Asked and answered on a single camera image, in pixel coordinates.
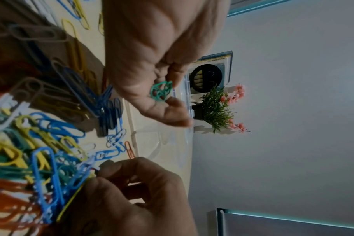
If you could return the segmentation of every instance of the wall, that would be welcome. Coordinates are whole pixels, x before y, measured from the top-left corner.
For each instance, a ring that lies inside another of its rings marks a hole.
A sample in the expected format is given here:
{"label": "wall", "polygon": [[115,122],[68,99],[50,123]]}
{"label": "wall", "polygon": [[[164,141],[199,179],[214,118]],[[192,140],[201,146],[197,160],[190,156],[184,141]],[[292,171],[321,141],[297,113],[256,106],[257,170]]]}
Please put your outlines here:
{"label": "wall", "polygon": [[194,134],[201,235],[215,207],[354,224],[354,0],[230,17],[209,53],[229,50],[229,85],[247,87],[235,121],[251,132]]}

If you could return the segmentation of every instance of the black circle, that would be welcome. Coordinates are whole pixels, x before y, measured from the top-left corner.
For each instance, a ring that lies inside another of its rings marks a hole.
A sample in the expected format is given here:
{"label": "black circle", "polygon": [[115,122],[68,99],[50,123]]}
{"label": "black circle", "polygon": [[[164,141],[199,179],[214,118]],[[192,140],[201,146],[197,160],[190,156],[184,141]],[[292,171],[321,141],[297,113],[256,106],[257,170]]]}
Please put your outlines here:
{"label": "black circle", "polygon": [[[203,87],[198,87],[194,82],[194,78],[199,71],[202,71]],[[221,83],[223,74],[217,66],[212,64],[204,64],[196,67],[190,74],[189,79],[190,87],[192,87],[195,91],[199,93],[207,93]]]}

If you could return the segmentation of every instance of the human hand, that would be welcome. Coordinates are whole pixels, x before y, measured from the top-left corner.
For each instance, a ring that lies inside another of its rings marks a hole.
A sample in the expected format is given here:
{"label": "human hand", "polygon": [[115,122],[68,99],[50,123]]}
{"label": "human hand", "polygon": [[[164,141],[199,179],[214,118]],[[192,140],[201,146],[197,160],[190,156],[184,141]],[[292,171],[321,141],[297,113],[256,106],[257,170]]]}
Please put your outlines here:
{"label": "human hand", "polygon": [[104,236],[198,235],[181,178],[148,159],[104,162],[85,193]]}
{"label": "human hand", "polygon": [[140,113],[172,126],[193,125],[184,103],[150,97],[155,82],[177,87],[190,63],[213,43],[229,0],[103,0],[106,71]]}

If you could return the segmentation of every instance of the potted plant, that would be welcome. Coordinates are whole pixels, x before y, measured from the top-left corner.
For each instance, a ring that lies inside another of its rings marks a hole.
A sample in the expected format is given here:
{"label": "potted plant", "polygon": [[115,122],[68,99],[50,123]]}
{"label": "potted plant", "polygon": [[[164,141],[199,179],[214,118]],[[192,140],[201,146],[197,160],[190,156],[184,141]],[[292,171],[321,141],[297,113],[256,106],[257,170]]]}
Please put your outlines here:
{"label": "potted plant", "polygon": [[245,132],[246,127],[242,123],[234,124],[234,113],[229,109],[229,105],[238,101],[244,96],[243,86],[235,86],[235,95],[228,96],[224,88],[214,87],[203,97],[202,102],[192,106],[194,110],[194,119],[205,121],[212,125],[213,132],[220,131],[223,128],[231,128],[235,131]]}

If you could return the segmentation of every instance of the flower pot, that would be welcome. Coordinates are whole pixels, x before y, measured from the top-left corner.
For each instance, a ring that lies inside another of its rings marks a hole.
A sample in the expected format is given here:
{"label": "flower pot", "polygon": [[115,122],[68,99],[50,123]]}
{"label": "flower pot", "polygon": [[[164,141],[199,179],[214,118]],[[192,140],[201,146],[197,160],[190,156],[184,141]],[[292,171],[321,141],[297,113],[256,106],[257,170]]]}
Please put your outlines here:
{"label": "flower pot", "polygon": [[199,103],[196,105],[192,106],[192,109],[194,111],[194,120],[204,120],[204,114],[203,114],[203,104]]}

